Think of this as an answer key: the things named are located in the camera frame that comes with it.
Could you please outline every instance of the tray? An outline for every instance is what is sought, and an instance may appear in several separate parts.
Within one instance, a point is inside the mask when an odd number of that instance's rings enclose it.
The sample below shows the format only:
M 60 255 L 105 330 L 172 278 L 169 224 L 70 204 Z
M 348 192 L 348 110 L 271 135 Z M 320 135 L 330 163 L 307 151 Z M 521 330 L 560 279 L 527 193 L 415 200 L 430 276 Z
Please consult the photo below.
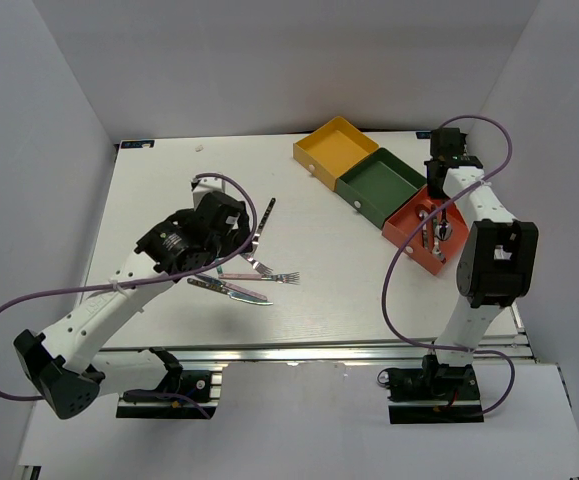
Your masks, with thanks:
M 421 209 L 431 212 L 439 204 L 440 202 L 438 200 L 432 200 L 429 198 L 427 187 L 423 188 L 411 200 L 409 200 L 405 206 L 387 219 L 382 229 L 382 236 L 397 247 L 400 247 L 409 234 L 420 223 L 418 212 Z M 469 236 L 469 229 L 467 228 L 467 225 L 465 225 L 465 222 L 455 205 L 451 205 L 447 209 L 447 220 L 453 227 L 453 233 L 448 240 L 440 242 L 440 249 L 446 258 L 445 263 L 442 263 L 431 253 L 431 249 L 433 248 L 433 236 L 431 235 L 433 227 L 431 218 L 427 224 L 427 231 L 429 232 L 429 248 L 425 249 L 422 246 L 422 233 L 419 233 L 409 243 L 408 247 L 411 247 L 411 249 L 407 248 L 405 250 L 405 253 L 409 255 L 409 257 L 414 259 L 433 275 L 437 275 L 438 272 L 442 270 L 442 267 L 449 263 L 449 261 L 460 252 Z
M 342 117 L 336 117 L 293 144 L 293 158 L 324 183 L 336 189 L 336 180 L 378 144 Z
M 336 193 L 376 227 L 416 194 L 426 179 L 380 148 L 338 179 Z

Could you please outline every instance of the cable clip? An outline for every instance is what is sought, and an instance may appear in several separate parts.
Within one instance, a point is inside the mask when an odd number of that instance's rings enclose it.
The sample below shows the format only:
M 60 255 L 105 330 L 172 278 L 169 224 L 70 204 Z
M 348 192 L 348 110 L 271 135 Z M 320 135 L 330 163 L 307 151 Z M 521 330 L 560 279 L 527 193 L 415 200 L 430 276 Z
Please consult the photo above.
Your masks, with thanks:
M 131 297 L 129 296 L 129 292 L 127 292 L 124 288 L 122 288 L 120 286 L 117 278 L 110 278 L 109 283 L 111 284 L 111 289 L 114 292 L 118 292 L 119 294 L 123 295 L 127 300 L 131 301 Z M 140 307 L 138 309 L 138 313 L 145 313 L 145 311 L 142 307 Z

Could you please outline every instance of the gray wall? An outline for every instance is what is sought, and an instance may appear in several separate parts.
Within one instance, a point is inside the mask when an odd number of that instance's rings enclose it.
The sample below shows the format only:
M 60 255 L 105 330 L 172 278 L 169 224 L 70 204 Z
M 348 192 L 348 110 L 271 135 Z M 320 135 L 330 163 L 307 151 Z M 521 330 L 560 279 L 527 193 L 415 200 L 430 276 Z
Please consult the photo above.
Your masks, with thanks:
M 78 284 L 113 147 L 31 0 L 0 0 L 0 304 Z M 0 319 L 0 387 L 31 394 L 11 342 L 73 305 L 41 300 Z M 0 400 L 0 479 L 16 463 L 28 404 Z
M 476 112 L 537 0 L 34 0 L 112 140 Z
M 540 3 L 483 112 L 516 147 L 496 190 L 540 229 L 521 314 L 539 357 L 560 364 L 579 427 L 579 2 Z M 502 158 L 488 126 L 474 127 L 470 144 L 488 165 Z

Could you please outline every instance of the cable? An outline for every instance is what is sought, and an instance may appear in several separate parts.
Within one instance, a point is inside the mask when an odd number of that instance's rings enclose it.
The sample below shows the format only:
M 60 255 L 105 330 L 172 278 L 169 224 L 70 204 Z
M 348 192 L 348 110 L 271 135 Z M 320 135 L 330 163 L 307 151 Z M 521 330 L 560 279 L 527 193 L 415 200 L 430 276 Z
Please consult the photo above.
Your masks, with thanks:
M 484 177 L 482 177 L 480 182 L 476 182 L 476 183 L 469 185 L 467 188 L 465 188 L 464 190 L 460 191 L 459 193 L 457 193 L 456 195 L 451 197 L 449 200 L 447 200 L 442 205 L 440 205 L 435 210 L 433 210 L 431 213 L 429 213 L 429 217 L 436 216 L 441 211 L 445 210 L 446 208 L 448 208 L 451 205 L 453 205 L 454 203 L 456 203 L 456 201 L 459 200 L 460 198 L 464 197 L 468 193 L 470 193 L 470 192 L 474 191 L 476 188 L 480 187 L 482 185 L 482 183 L 488 181 L 489 179 L 491 179 L 492 177 L 494 177 L 495 175 L 500 173 L 511 161 L 511 156 L 513 155 L 513 143 L 511 142 L 511 136 L 509 135 L 509 132 L 507 131 L 507 129 L 505 127 L 503 127 L 500 123 L 498 123 L 496 120 L 493 120 L 489 117 L 485 117 L 483 115 L 459 115 L 457 117 L 450 118 L 446 122 L 442 123 L 440 125 L 440 127 L 438 127 L 438 128 L 442 128 L 449 123 L 455 122 L 456 120 L 465 119 L 465 118 L 482 120 L 484 122 L 490 123 L 490 124 L 494 125 L 495 127 L 497 127 L 498 130 L 500 130 L 500 132 L 504 135 L 505 140 L 507 141 L 507 156 L 505 157 L 505 160 L 497 168 L 495 168 L 490 173 L 488 173 Z M 498 408 L 507 399 L 507 397 L 509 396 L 509 393 L 511 392 L 511 389 L 513 388 L 513 384 L 514 384 L 515 379 L 516 379 L 516 369 L 513 365 L 513 361 L 511 360 L 511 358 L 508 355 L 506 355 L 505 353 L 500 352 L 498 350 L 472 350 L 472 349 L 469 349 L 467 347 L 455 347 L 455 346 L 450 346 L 450 345 L 434 345 L 434 344 L 430 344 L 430 343 L 424 343 L 424 342 L 419 342 L 417 340 L 413 340 L 411 338 L 405 337 L 403 334 L 401 334 L 396 329 L 396 327 L 393 326 L 393 323 L 391 323 L 391 319 L 389 318 L 389 312 L 387 312 L 387 291 L 389 289 L 389 282 L 391 281 L 391 276 L 392 276 L 393 270 L 396 266 L 396 262 L 398 261 L 398 259 L 402 255 L 402 252 L 404 252 L 407 245 L 409 245 L 409 242 L 411 242 L 411 240 L 413 240 L 415 238 L 415 236 L 420 232 L 420 230 L 422 230 L 422 227 L 426 223 L 427 223 L 427 221 L 423 220 L 409 234 L 409 236 L 405 239 L 404 243 L 396 251 L 396 254 L 393 256 L 393 259 L 391 260 L 391 263 L 389 264 L 389 267 L 387 268 L 387 273 L 385 275 L 385 281 L 382 285 L 382 295 L 381 295 L 381 300 L 380 300 L 380 303 L 382 306 L 382 316 L 383 316 L 385 323 L 387 324 L 387 327 L 389 328 L 389 330 L 391 330 L 391 332 L 396 337 L 398 337 L 398 339 L 400 339 L 401 341 L 403 341 L 405 343 L 408 343 L 409 345 L 413 345 L 414 347 L 431 349 L 431 350 L 447 350 L 447 351 L 453 351 L 453 352 L 472 352 L 472 353 L 477 354 L 477 355 L 497 355 L 499 357 L 502 357 L 509 364 L 509 366 L 511 368 L 511 374 L 509 377 L 509 384 L 507 385 L 507 389 L 504 391 L 504 393 L 498 399 L 498 401 L 496 403 L 494 403 L 492 406 L 484 409 L 481 414 L 489 413 L 489 412 L 495 410 L 496 408 Z
M 198 402 L 188 397 L 187 395 L 183 395 L 182 393 L 159 393 L 159 392 L 149 392 L 146 390 L 129 390 L 126 393 L 127 395 L 135 395 L 136 397 L 154 397 L 161 399 L 175 398 L 177 400 L 183 400 L 196 407 L 196 410 L 198 410 L 202 414 L 202 416 L 205 417 L 207 420 L 211 420 L 211 415 L 209 415 L 207 411 L 204 408 L 202 408 Z
M 240 192 L 240 194 L 244 197 L 245 201 L 247 202 L 247 204 L 249 206 L 249 210 L 251 210 L 251 221 L 252 221 L 252 225 L 253 225 L 251 228 L 251 233 L 249 234 L 247 239 L 234 252 L 232 252 L 231 254 L 227 255 L 226 257 L 218 260 L 217 262 L 214 262 L 214 263 L 207 265 L 205 267 L 197 268 L 197 269 L 191 270 L 189 272 L 178 273 L 176 275 L 170 275 L 167 277 L 159 277 L 159 278 L 151 278 L 151 279 L 138 279 L 138 280 L 131 280 L 128 282 L 118 282 L 119 287 L 121 287 L 121 288 L 140 287 L 140 286 L 144 286 L 144 285 L 153 285 L 155 283 L 176 281 L 176 280 L 180 280 L 181 278 L 197 275 L 199 273 L 203 273 L 203 272 L 206 272 L 206 271 L 211 270 L 213 268 L 216 268 L 218 265 L 222 265 L 222 264 L 228 262 L 229 260 L 234 258 L 236 255 L 240 254 L 240 252 L 242 252 L 247 247 L 247 245 L 249 245 L 251 243 L 251 241 L 253 240 L 253 236 L 256 233 L 256 225 L 258 225 L 258 216 L 256 214 L 256 207 L 253 204 L 253 200 L 251 200 L 251 197 L 247 194 L 247 192 L 235 180 L 232 180 L 231 178 L 227 177 L 226 175 L 222 175 L 221 173 L 201 173 L 199 175 L 196 175 L 196 178 L 205 178 L 205 177 L 220 178 L 220 179 L 226 181 L 231 186 L 233 186 L 236 190 L 238 190 L 238 192 Z M 0 306 L 0 314 L 2 312 L 4 312 L 5 310 L 13 307 L 14 305 L 17 305 L 17 304 L 23 303 L 23 302 L 27 302 L 29 300 L 34 300 L 36 298 L 54 297 L 54 296 L 58 296 L 58 295 L 69 295 L 72 293 L 107 292 L 107 291 L 110 291 L 113 289 L 114 289 L 114 285 L 105 283 L 105 284 L 100 284 L 100 285 L 89 285 L 89 286 L 71 287 L 71 288 L 58 288 L 56 290 L 45 290 L 45 291 L 41 291 L 41 292 L 30 293 L 27 295 L 22 295 L 20 297 L 14 298 L 13 300 L 9 300 L 8 302 L 2 304 Z M 2 390 L 0 390 L 0 398 L 3 398 L 5 400 L 14 401 L 14 402 L 30 402 L 30 401 L 36 401 L 36 400 L 42 400 L 43 399 L 43 397 L 41 397 L 41 396 L 11 395 L 9 393 L 3 392 Z

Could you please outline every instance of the orange box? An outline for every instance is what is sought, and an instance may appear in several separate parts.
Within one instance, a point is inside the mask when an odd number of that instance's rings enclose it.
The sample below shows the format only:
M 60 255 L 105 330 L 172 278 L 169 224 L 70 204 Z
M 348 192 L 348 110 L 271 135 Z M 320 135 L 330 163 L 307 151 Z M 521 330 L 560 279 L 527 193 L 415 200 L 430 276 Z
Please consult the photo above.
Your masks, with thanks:
M 331 191 L 336 181 L 378 144 L 342 117 L 336 117 L 293 144 L 293 158 Z
M 418 226 L 420 218 L 418 213 L 425 210 L 430 213 L 437 206 L 440 205 L 439 200 L 432 200 L 427 194 L 427 187 L 420 190 L 415 196 L 411 198 L 403 207 L 396 213 L 389 217 L 382 227 L 382 236 L 391 243 L 400 247 L 409 234 Z M 467 241 L 469 236 L 469 229 L 465 225 L 462 215 L 455 205 L 451 205 L 447 209 L 447 220 L 453 227 L 453 233 L 448 240 L 440 242 L 440 250 L 446 258 L 448 263 L 460 250 Z M 433 275 L 437 275 L 445 263 L 442 263 L 431 253 L 433 248 L 433 226 L 432 219 L 429 218 L 427 223 L 427 232 L 429 238 L 429 247 L 424 248 L 422 245 L 422 231 L 409 242 L 408 247 L 411 251 L 405 250 L 405 253 L 413 258 L 417 263 L 422 265 L 427 271 Z

